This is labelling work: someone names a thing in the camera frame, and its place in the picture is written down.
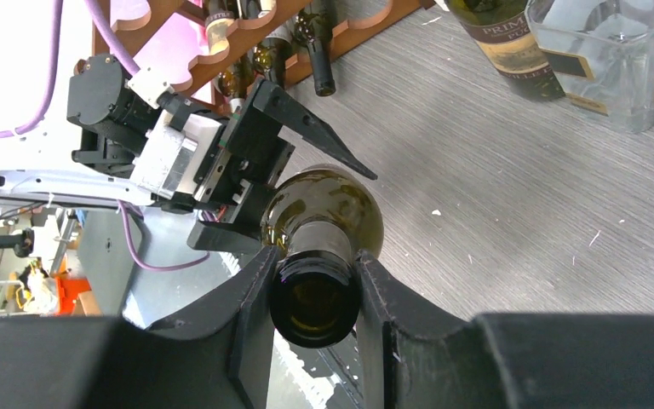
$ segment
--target wooden rack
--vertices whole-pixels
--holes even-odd
[[[270,32],[297,14],[310,1],[278,0],[274,10],[260,19],[237,20],[227,33],[229,48],[216,55],[196,56],[189,64],[192,78],[181,84],[172,84],[172,86],[177,91],[192,95],[240,56],[246,54]],[[202,9],[188,0],[147,0],[147,2],[151,10],[146,14],[133,20],[118,20],[112,25],[117,38],[132,55],[136,55],[174,13],[198,24],[204,23]],[[108,19],[111,1],[99,0],[99,3]],[[335,60],[346,54],[349,50],[374,37],[420,7],[428,9],[433,5],[433,0],[387,0],[385,8],[369,18],[343,21],[333,30],[331,59]],[[109,47],[101,35],[95,28],[93,30],[93,53],[96,55],[109,52]],[[312,67],[309,63],[309,56],[297,54],[287,61],[288,87],[299,83],[311,74]]]

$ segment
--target dark bottle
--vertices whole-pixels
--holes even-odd
[[[460,21],[510,88],[532,101],[564,96],[548,59],[525,19],[528,0],[447,0]]]
[[[295,42],[307,49],[312,64],[314,92],[330,96],[337,91],[330,64],[332,19],[328,12],[329,0],[313,0],[295,17]]]
[[[239,17],[237,0],[204,0],[204,27],[209,43],[209,54],[215,55],[229,47],[227,29]],[[215,88],[229,100],[232,112],[238,111],[247,98],[247,90],[254,82],[250,58],[243,55],[214,78]]]
[[[247,19],[258,19],[274,9],[275,0],[242,0],[242,11]],[[292,28],[287,20],[264,40],[252,55],[252,66],[264,78],[284,88],[287,60],[292,56]]]
[[[361,304],[354,256],[382,250],[382,214],[370,192],[339,167],[307,168],[279,187],[261,233],[264,245],[284,252],[269,299],[279,333],[305,348],[341,341]]]

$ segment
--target gray floor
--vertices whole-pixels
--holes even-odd
[[[333,97],[311,79],[294,95],[380,176],[381,261],[399,279],[464,318],[654,312],[654,128],[618,134],[567,101],[511,95],[437,8],[334,69]],[[298,143],[284,173],[323,161]]]

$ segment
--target purple cable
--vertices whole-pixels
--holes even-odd
[[[33,118],[27,123],[17,127],[15,130],[1,130],[0,139],[11,136],[23,135],[37,127],[43,121],[43,115],[48,111],[51,105],[51,99],[54,96],[54,87],[56,85],[56,67],[59,65],[59,41],[61,30],[61,10],[64,8],[64,0],[54,0],[52,6],[54,13],[51,16],[51,39],[49,41],[49,66],[46,70],[46,90],[43,93],[41,104],[39,105]]]
[[[131,255],[131,258],[134,259],[134,262],[136,263],[137,266],[139,266],[141,268],[144,268],[145,270],[149,270],[149,271],[167,272],[167,271],[183,270],[184,268],[193,267],[193,266],[198,265],[199,263],[206,262],[207,259],[209,259],[209,253],[207,253],[202,258],[194,260],[193,262],[187,262],[187,263],[184,263],[184,264],[180,264],[178,266],[154,267],[154,266],[150,266],[149,264],[146,264],[145,262],[143,262],[139,258],[139,255],[136,253],[136,249],[134,248],[134,241],[132,241],[132,239],[131,239],[131,226],[129,225],[128,207],[121,200],[117,200],[117,205],[119,206],[119,210],[122,212],[122,222],[124,224],[124,234],[126,234],[126,245],[129,248],[129,254]]]
[[[139,71],[139,66],[136,65],[134,59],[131,57],[131,54],[127,52],[123,44],[117,38],[117,35],[114,34],[112,30],[111,22],[106,21],[104,16],[104,11],[99,7],[99,4],[96,0],[84,0],[86,2],[86,7],[89,8],[89,13],[91,14],[91,20],[94,21],[96,30],[99,31],[99,34],[104,38],[106,44],[109,45],[109,48],[112,49],[112,53],[117,57],[117,60],[122,63],[122,66],[126,71],[132,76]]]

